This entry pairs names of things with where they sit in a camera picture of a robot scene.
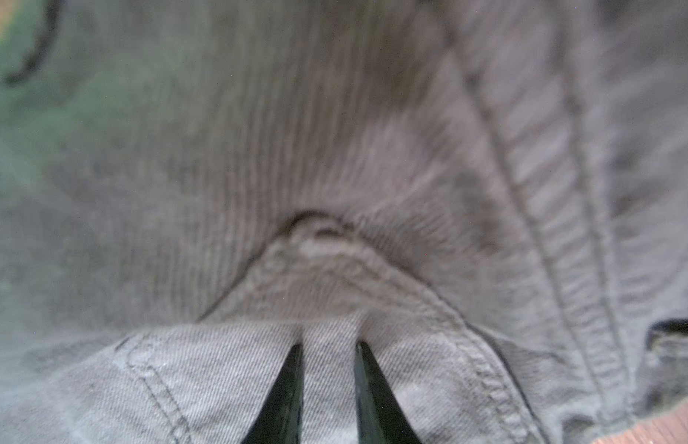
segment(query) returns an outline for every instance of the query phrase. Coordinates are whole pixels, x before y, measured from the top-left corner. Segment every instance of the stitching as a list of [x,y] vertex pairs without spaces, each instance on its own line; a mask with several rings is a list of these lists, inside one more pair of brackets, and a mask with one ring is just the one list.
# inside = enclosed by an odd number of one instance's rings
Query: stitching
[[[459,38],[458,34],[454,32],[454,30],[450,30],[450,27],[447,25],[447,22],[443,18],[441,18],[439,14],[436,14],[436,16],[438,17],[441,26],[444,27],[444,29],[448,30],[448,34],[450,35],[450,38],[453,40],[453,42],[460,42],[461,39]],[[464,63],[461,60],[461,57],[457,54],[456,51],[451,52],[455,55],[455,58],[457,59],[457,62],[459,63],[460,68],[463,71],[465,79],[472,79],[470,74],[464,68]],[[581,346],[578,333],[575,332],[575,330],[571,327],[570,320],[568,319],[568,315],[565,312],[565,304],[562,298],[561,284],[558,282],[556,274],[553,272],[553,261],[544,249],[544,244],[541,240],[541,233],[539,232],[533,217],[529,215],[526,205],[524,204],[524,200],[519,195],[518,187],[514,183],[511,168],[504,155],[505,144],[499,133],[499,130],[496,128],[493,119],[494,113],[482,99],[481,93],[479,92],[479,88],[476,85],[477,82],[465,81],[464,83],[467,85],[466,89],[469,92],[473,105],[475,106],[477,112],[480,115],[482,123],[487,129],[487,134],[490,138],[490,145],[492,148],[494,161],[497,164],[497,167],[499,168],[499,172],[501,173],[501,176],[504,179],[505,185],[507,186],[507,194],[514,206],[515,211],[521,218],[522,222],[524,223],[524,226],[526,226],[526,230],[531,236],[531,241],[534,245],[534,249],[537,251],[539,259],[541,260],[541,265],[544,267],[544,274],[546,275],[546,280],[549,282],[551,286],[551,291],[556,301],[556,305],[558,306],[565,329],[569,332],[571,340],[573,341],[574,345],[576,346],[581,355],[581,358],[583,359],[585,370],[591,382],[595,386],[595,389],[598,393],[598,396],[600,397],[601,402],[603,403],[603,405],[606,405],[606,395],[603,390],[603,386],[600,384],[600,380],[598,379],[595,372],[592,370],[588,354],[585,348]]]
[[[411,293],[411,292],[408,291],[407,289],[404,289],[402,286],[398,285],[397,283],[394,283],[394,282],[391,282],[390,280],[384,279],[382,276],[380,276],[380,275],[379,275],[378,273],[376,273],[374,270],[371,270],[371,269],[368,267],[368,264],[366,264],[365,262],[361,262],[361,261],[359,261],[358,259],[356,259],[356,258],[354,258],[354,257],[350,257],[350,259],[352,259],[352,260],[353,260],[354,262],[356,262],[357,264],[361,265],[362,268],[363,268],[364,270],[366,270],[366,271],[368,271],[370,274],[372,274],[372,277],[373,277],[375,280],[377,280],[377,281],[379,281],[379,282],[383,282],[383,283],[385,283],[385,284],[387,284],[387,285],[390,285],[390,286],[394,287],[395,289],[400,290],[401,292],[408,294],[409,296],[412,296],[412,297],[417,297],[417,296],[418,296],[418,295],[416,295],[415,293]],[[336,273],[335,271],[332,271],[332,270],[329,270],[329,269],[325,269],[325,268],[319,267],[319,266],[313,267],[312,270],[320,271],[320,272],[322,272],[322,273],[330,274],[331,276],[337,277],[337,278],[343,280],[343,281],[344,281],[346,284],[348,284],[349,286],[354,287],[355,289],[361,291],[362,293],[365,293],[365,294],[366,294],[368,297],[370,297],[371,299],[373,299],[373,300],[376,299],[376,296],[375,296],[373,293],[371,293],[371,292],[369,292],[367,289],[361,287],[361,286],[358,285],[356,282],[354,282],[354,281],[352,281],[352,280],[349,280],[348,277],[343,276],[342,274]],[[481,356],[473,356],[473,355],[470,353],[470,351],[467,349],[467,347],[465,347],[465,346],[463,346],[462,344],[460,344],[460,343],[457,341],[456,338],[452,337],[452,336],[450,335],[450,333],[446,331],[446,329],[441,328],[439,325],[433,324],[433,329],[434,329],[435,331],[437,331],[438,333],[442,333],[448,340],[450,340],[452,343],[454,343],[455,347],[456,347],[458,350],[462,351],[462,352],[463,352],[472,362],[474,362],[474,373],[476,374],[477,378],[478,378],[478,379],[480,380],[480,382],[481,382],[481,385],[482,385],[482,389],[483,389],[483,391],[484,391],[484,394],[486,394],[487,397],[490,398],[491,404],[494,406],[494,413],[495,413],[495,416],[497,417],[497,420],[500,422],[502,428],[503,428],[504,431],[508,434],[508,436],[509,436],[509,438],[511,439],[512,442],[515,442],[515,443],[522,443],[522,442],[523,442],[523,440],[522,440],[523,438],[517,438],[517,437],[516,437],[516,435],[515,435],[514,432],[513,432],[514,426],[511,425],[511,424],[509,424],[508,421],[507,421],[508,413],[507,413],[507,412],[503,412],[503,411],[501,410],[500,406],[499,406],[500,403],[498,402],[498,400],[495,400],[495,399],[492,397],[492,395],[491,395],[492,391],[495,391],[495,390],[500,391],[500,389],[497,389],[497,388],[495,389],[495,388],[493,388],[493,387],[490,387],[489,382],[488,382],[489,377],[485,377],[485,376],[482,374],[482,372],[484,371],[483,367],[486,367],[486,368],[490,368],[490,367],[491,367],[492,371],[495,373],[494,378],[496,378],[497,382],[499,382],[499,384],[500,384],[501,386],[504,387],[501,391],[505,391],[505,392],[506,392],[506,393],[504,393],[504,395],[505,395],[505,397],[507,398],[508,404],[511,405],[511,406],[514,408],[514,410],[515,410],[514,413],[516,413],[516,414],[522,419],[522,424],[523,424],[523,426],[524,426],[524,431],[525,431],[525,436],[524,436],[524,438],[526,438],[526,436],[531,435],[531,431],[530,431],[530,428],[529,428],[528,424],[526,424],[526,422],[523,421],[524,415],[521,414],[521,411],[520,411],[520,409],[519,409],[517,403],[514,402],[514,396],[513,396],[513,395],[511,394],[511,392],[510,392],[511,389],[509,388],[508,384],[505,384],[503,378],[500,377],[499,371],[496,370],[493,366],[491,366],[491,365],[487,362],[487,360],[485,360],[485,358],[484,358],[485,353],[484,353],[484,351],[481,349],[481,346],[480,346],[480,345],[478,344],[478,342],[476,341],[477,338],[474,337],[474,336],[472,336],[472,334],[471,334],[469,331],[467,331],[467,329],[466,329],[463,325],[460,324],[460,322],[459,322],[459,320],[458,320],[459,315],[457,315],[457,312],[455,312],[454,309],[452,309],[450,306],[448,306],[447,303],[446,303],[446,301],[443,300],[441,297],[438,296],[437,299],[438,299],[439,301],[443,302],[443,303],[446,305],[446,307],[450,310],[450,313],[446,313],[446,315],[447,315],[448,317],[450,317],[450,321],[452,321],[453,328],[455,329],[455,331],[456,331],[457,333],[459,333],[460,335],[464,335],[464,336],[468,337],[469,339],[471,339],[471,342],[473,343],[474,348],[477,349],[477,351],[479,352],[479,354],[480,354]]]
[[[156,404],[157,408],[163,415],[165,421],[170,425],[171,428],[168,434],[171,437],[171,440],[175,444],[191,444],[190,427],[188,425],[188,422],[186,421],[185,416],[181,411],[181,408],[179,407],[179,404],[177,404],[176,400],[173,398],[171,390],[169,390],[166,384],[164,384],[163,379],[150,363],[148,363],[147,361],[135,363],[132,359],[132,354],[142,347],[142,344],[146,341],[147,338],[148,333],[144,334],[142,338],[139,340],[139,342],[134,346],[134,348],[131,349],[129,353],[127,353],[126,364],[129,366],[130,370],[132,370],[134,375],[144,384],[144,386],[146,387],[146,391],[149,394],[149,397],[152,399],[154,404]],[[159,388],[163,389],[166,392],[166,396],[157,395],[155,391],[155,386],[161,386]],[[164,401],[170,401],[176,407],[178,417],[175,421],[172,421],[171,417],[169,416],[169,413],[167,412],[166,407],[164,405]],[[183,433],[181,433],[181,437],[177,436],[177,431],[180,428],[184,428]]]
[[261,261],[262,258],[265,257],[267,254],[267,245],[262,247],[257,253],[255,253],[253,256],[251,256],[245,263],[243,264],[242,268],[237,272],[235,279],[233,280],[233,283],[231,283],[227,288],[225,288],[220,296],[213,301],[205,310],[204,312],[196,318],[195,323],[201,323],[205,321],[208,317],[211,317],[213,313],[218,311],[218,308],[224,303],[224,301],[243,284],[243,282],[246,282],[248,277],[249,277],[249,271],[252,269],[255,263],[258,261]]
[[598,279],[600,281],[600,287],[602,289],[602,294],[600,295],[600,301],[603,309],[606,312],[606,316],[610,321],[610,329],[613,334],[613,342],[615,342],[615,347],[617,353],[620,356],[620,362],[624,370],[625,379],[625,395],[624,395],[624,409],[626,420],[630,421],[630,368],[627,364],[627,355],[625,349],[623,348],[620,331],[617,328],[617,316],[611,310],[610,307],[610,279],[608,277],[608,252],[603,246],[602,234],[600,228],[598,227],[598,217],[599,212],[597,210],[597,202],[593,200],[591,190],[590,190],[590,173],[588,171],[588,164],[584,159],[582,150],[580,149],[581,140],[583,137],[583,123],[580,119],[583,114],[582,104],[580,100],[580,94],[578,92],[578,81],[573,74],[571,69],[569,58],[570,58],[570,18],[565,10],[560,7],[554,7],[552,2],[549,2],[553,12],[559,17],[559,23],[556,27],[556,40],[561,53],[559,60],[559,71],[563,78],[563,89],[565,93],[565,108],[570,115],[570,140],[568,143],[568,151],[570,152],[571,161],[578,174],[578,190],[581,194],[583,200],[583,215],[588,223],[590,237],[593,244],[593,255],[595,257],[595,266],[597,269]]
[[[275,257],[274,257],[275,260],[281,259],[280,257],[278,257],[278,254],[277,254],[277,253],[276,253]],[[264,254],[263,254],[262,256],[260,256],[258,259],[264,260],[263,256],[264,256]],[[285,260],[281,261],[281,263],[283,264],[283,267],[282,267],[281,269],[277,269],[277,267],[272,267],[271,269],[268,269],[266,266],[260,266],[259,268],[262,268],[262,271],[261,271],[261,273],[259,273],[259,274],[267,274],[267,275],[268,275],[268,279],[265,279],[265,280],[262,280],[261,282],[259,282],[259,283],[258,283],[257,285],[255,285],[252,289],[250,289],[250,290],[248,291],[248,293],[256,293],[256,292],[259,292],[259,291],[262,290],[263,288],[265,288],[265,287],[267,287],[267,286],[270,286],[277,278],[282,277],[282,276],[285,276],[287,272],[290,272],[290,273],[291,273],[290,267],[289,267],[291,262],[288,261],[288,260],[286,260],[286,259],[287,259],[287,258],[285,258]],[[262,279],[262,276],[251,276],[251,275],[249,274],[249,271],[248,271],[248,270],[250,270],[250,269],[246,269],[246,270],[244,271],[242,278],[237,282],[237,284],[236,284],[235,286],[233,286],[233,287],[231,288],[231,291],[230,291],[230,292],[229,292],[229,291],[225,291],[225,292],[223,293],[223,297],[221,297],[218,301],[216,301],[216,303],[213,304],[213,306],[210,307],[206,313],[204,313],[203,315],[201,315],[201,316],[196,320],[196,323],[201,323],[201,322],[205,321],[208,317],[210,317],[210,316],[214,315],[215,313],[217,313],[218,309],[219,309],[219,308],[222,308],[222,305],[223,305],[224,301],[225,301],[226,299],[232,299],[232,298],[229,297],[229,296],[231,296],[231,295],[233,295],[234,293],[236,293],[236,292],[239,290],[240,286],[244,285],[249,279],[255,279],[255,280],[260,280],[260,279]],[[235,303],[241,303],[241,302],[242,302],[242,299],[241,299],[241,300],[236,300],[236,301],[234,301],[234,302],[235,302]]]
[[[275,280],[277,280],[278,278],[280,278],[282,276],[285,276],[286,274],[292,274],[292,273],[303,274],[303,271],[292,270],[291,267],[289,267],[291,261],[288,260],[288,255],[285,254],[285,257],[282,257],[280,255],[275,255],[274,258],[275,258],[275,260],[280,261],[283,264],[283,267],[280,268],[280,267],[273,266],[269,269],[267,267],[264,267],[265,268],[264,271],[274,271],[274,272],[272,274],[268,273],[267,279],[264,279],[260,283],[255,285],[251,289],[251,292],[258,292],[258,291],[262,290],[263,288],[267,287],[272,282],[274,282]],[[382,276],[380,276],[378,273],[376,273],[374,270],[372,270],[367,263],[357,259],[355,256],[348,256],[348,258],[351,259],[357,265],[361,266],[361,269],[367,271],[370,275],[372,275],[372,278],[374,280],[376,280],[378,282],[385,283],[386,285],[390,285],[394,289],[397,289],[397,290],[401,291],[402,293],[405,293],[409,296],[412,296],[414,298],[418,298],[417,294],[410,292],[408,289],[404,288],[403,286],[399,285],[398,283],[384,279]],[[376,297],[375,294],[369,292],[367,289],[361,287],[356,282],[349,280],[346,276],[343,276],[342,274],[337,273],[335,271],[326,269],[326,268],[321,267],[321,266],[308,267],[307,271],[319,271],[323,274],[329,274],[331,276],[339,278],[340,280],[342,280],[347,285],[349,285],[349,286],[361,291],[362,293],[366,294],[372,300],[379,299],[378,297]],[[261,277],[262,277],[262,273],[258,273],[258,275],[254,276],[255,279],[258,279]],[[247,277],[245,277],[241,282],[243,283],[243,282],[245,282],[245,280],[247,280]],[[485,353],[481,350],[481,347],[477,343],[477,341],[473,340],[475,338],[471,337],[470,333],[467,332],[466,329],[462,325],[460,325],[459,322],[457,322],[457,318],[459,317],[459,315],[457,315],[457,312],[455,312],[455,310],[451,309],[447,305],[446,301],[444,299],[442,299],[441,297],[437,296],[437,300],[442,301],[446,305],[446,307],[448,308],[448,311],[450,311],[450,313],[446,313],[446,315],[447,315],[447,317],[452,318],[452,324],[453,324],[453,328],[455,329],[455,331],[457,331],[459,334],[464,334],[465,336],[472,339],[472,343],[473,343],[474,347],[477,349],[477,351],[479,352],[479,354],[481,355],[481,357],[480,356],[473,356],[470,353],[470,351],[467,350],[466,347],[462,346],[461,344],[459,344],[455,340],[455,338],[451,337],[450,333],[446,332],[444,329],[442,329],[436,325],[436,329],[439,329],[437,331],[439,331],[440,333],[443,333],[447,337],[448,340],[451,340],[454,343],[454,345],[457,349],[461,350],[472,362],[474,362],[474,373],[479,378],[484,393],[490,398],[491,404],[494,406],[494,413],[497,417],[497,420],[499,421],[499,423],[501,425],[501,428],[508,434],[508,436],[512,442],[522,443],[523,441],[520,440],[520,438],[517,438],[516,435],[513,433],[512,429],[514,428],[514,425],[508,424],[508,421],[506,421],[505,416],[507,414],[501,410],[501,408],[499,406],[499,402],[497,402],[492,397],[491,390],[494,390],[495,388],[490,387],[489,377],[485,378],[485,376],[482,374],[482,372],[483,372],[483,370],[481,369],[482,365],[485,365],[485,367],[490,367],[489,364],[483,358],[483,356],[485,356]],[[216,312],[216,310],[209,313],[209,315],[212,315],[215,312]],[[519,416],[519,418],[522,419],[522,424],[524,426],[525,438],[526,438],[526,436],[531,434],[531,429],[529,428],[528,424],[524,421],[524,415],[521,413],[519,406],[517,405],[516,402],[514,402],[514,396],[511,393],[511,389],[509,388],[508,384],[506,384],[504,382],[504,379],[499,376],[498,370],[496,370],[494,367],[492,367],[492,371],[494,371],[494,373],[495,373],[494,377],[496,378],[497,382],[499,382],[499,384],[502,387],[504,387],[501,390],[505,392],[504,395],[508,400],[508,404],[514,408],[514,413],[516,413]]]

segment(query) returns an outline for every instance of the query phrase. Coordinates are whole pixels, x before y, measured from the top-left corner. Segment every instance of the gray fabric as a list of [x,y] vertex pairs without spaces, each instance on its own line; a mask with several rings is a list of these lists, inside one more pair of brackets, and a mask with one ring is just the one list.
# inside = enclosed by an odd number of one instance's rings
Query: gray fabric
[[0,443],[236,443],[367,340],[425,443],[688,394],[688,1],[64,0],[0,40]]

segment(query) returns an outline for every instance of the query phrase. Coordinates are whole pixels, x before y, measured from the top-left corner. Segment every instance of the denim fabric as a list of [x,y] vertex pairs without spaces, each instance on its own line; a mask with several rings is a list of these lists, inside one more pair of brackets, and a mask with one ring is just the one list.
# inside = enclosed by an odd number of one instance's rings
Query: denim fabric
[[0,443],[353,443],[688,394],[688,2],[29,1],[0,39]]

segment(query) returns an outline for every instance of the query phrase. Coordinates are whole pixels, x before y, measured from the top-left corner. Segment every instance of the black prong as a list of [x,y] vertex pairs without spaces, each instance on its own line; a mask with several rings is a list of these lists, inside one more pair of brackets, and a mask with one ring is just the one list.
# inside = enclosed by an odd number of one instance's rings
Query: black prong
[[290,349],[243,444],[298,444],[304,394],[302,344]]
[[366,342],[356,345],[356,413],[360,444],[420,444]]

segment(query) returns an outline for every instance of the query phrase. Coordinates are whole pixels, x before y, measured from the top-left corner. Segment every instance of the blurry background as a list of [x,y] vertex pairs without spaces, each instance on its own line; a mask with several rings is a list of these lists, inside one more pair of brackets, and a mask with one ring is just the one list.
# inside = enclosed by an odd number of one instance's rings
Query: blurry background
[[[0,0],[0,33],[19,0]],[[688,444],[688,400],[672,413],[635,426],[622,435],[595,444]]]

